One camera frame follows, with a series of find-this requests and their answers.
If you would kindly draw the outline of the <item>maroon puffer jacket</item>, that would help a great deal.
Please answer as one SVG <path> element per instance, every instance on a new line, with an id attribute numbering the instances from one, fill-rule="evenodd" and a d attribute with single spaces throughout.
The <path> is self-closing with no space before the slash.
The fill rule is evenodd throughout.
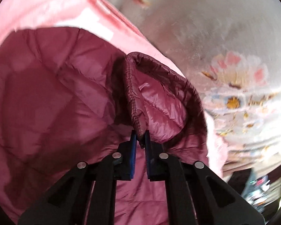
<path id="1" fill-rule="evenodd" d="M 183 162 L 208 162 L 191 83 L 74 27 L 25 29 L 0 46 L 0 206 L 13 222 L 80 161 L 96 163 L 135 130 Z"/>

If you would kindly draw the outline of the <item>cluttered dark shelf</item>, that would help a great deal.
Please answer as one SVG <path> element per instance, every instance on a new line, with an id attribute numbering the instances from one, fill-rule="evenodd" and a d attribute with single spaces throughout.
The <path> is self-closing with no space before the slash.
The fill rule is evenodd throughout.
<path id="1" fill-rule="evenodd" d="M 233 172 L 224 181 L 261 213 L 266 223 L 281 208 L 281 165 L 261 177 L 252 168 Z"/>

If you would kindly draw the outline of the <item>grey floral quilt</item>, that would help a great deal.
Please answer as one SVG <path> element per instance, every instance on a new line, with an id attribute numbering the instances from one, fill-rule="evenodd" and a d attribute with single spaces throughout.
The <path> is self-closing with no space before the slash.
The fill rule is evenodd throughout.
<path id="1" fill-rule="evenodd" d="M 107 0 L 190 80 L 228 145 L 224 176 L 281 165 L 281 0 Z"/>

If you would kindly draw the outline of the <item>pink fleece blanket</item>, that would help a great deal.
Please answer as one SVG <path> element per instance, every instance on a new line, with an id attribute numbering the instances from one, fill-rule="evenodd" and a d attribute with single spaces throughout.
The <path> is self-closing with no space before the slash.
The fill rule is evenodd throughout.
<path id="1" fill-rule="evenodd" d="M 178 68 L 155 49 L 137 29 L 105 0 L 3 0 L 0 4 L 0 46 L 10 33 L 25 29 L 74 27 L 109 42 L 125 54 L 148 55 L 182 76 Z M 205 111 L 210 169 L 222 176 L 227 159 L 223 141 Z"/>

